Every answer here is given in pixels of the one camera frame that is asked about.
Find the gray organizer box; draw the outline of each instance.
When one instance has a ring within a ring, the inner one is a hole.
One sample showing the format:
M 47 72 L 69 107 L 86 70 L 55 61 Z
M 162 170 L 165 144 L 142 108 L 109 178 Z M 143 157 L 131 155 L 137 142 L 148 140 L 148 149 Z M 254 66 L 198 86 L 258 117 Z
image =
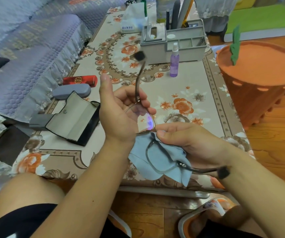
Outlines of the gray organizer box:
M 194 20 L 195 26 L 166 30 L 164 23 L 144 26 L 141 33 L 140 49 L 144 51 L 146 64 L 170 62 L 173 43 L 179 44 L 180 62 L 201 61 L 204 57 L 205 32 L 203 21 Z

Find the left hand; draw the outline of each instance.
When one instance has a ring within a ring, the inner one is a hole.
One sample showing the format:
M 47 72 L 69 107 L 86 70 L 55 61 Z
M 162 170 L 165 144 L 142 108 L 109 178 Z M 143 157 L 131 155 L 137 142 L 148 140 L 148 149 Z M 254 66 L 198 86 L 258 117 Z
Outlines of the left hand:
M 121 143 L 132 148 L 135 143 L 138 124 L 131 119 L 125 111 L 135 101 L 135 86 L 124 86 L 113 92 L 112 82 L 109 76 L 102 74 L 100 77 L 100 121 L 105 131 L 105 140 Z M 148 109 L 151 115 L 156 114 L 156 109 L 150 107 L 147 95 L 139 90 L 141 104 Z

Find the fingernail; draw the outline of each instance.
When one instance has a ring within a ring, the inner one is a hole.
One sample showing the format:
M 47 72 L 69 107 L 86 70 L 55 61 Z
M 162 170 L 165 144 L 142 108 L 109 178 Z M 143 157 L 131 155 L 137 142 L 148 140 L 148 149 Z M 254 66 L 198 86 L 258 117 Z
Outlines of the fingernail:
M 107 78 L 108 78 L 108 76 L 107 76 L 106 74 L 102 74 L 102 75 L 100 76 L 101 82 L 104 82 L 105 80 L 107 80 Z
M 165 134 L 165 131 L 163 131 L 163 130 L 157 131 L 157 136 L 160 138 L 164 137 L 164 134 Z

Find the white spray cap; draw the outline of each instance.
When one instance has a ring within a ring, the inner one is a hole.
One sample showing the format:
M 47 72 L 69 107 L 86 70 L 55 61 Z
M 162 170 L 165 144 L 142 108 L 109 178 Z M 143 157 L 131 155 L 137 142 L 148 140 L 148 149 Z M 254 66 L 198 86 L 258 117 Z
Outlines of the white spray cap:
M 175 42 L 175 43 L 173 44 L 172 54 L 174 54 L 175 56 L 179 54 L 179 45 L 178 45 L 177 42 Z

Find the spray bottle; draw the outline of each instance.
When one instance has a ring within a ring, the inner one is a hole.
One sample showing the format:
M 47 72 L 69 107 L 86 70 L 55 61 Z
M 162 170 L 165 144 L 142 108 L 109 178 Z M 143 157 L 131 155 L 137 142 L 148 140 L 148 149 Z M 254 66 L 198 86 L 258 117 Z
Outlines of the spray bottle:
M 178 43 L 175 42 L 173 44 L 172 54 L 170 58 L 170 77 L 176 77 L 178 75 L 179 59 L 179 46 Z

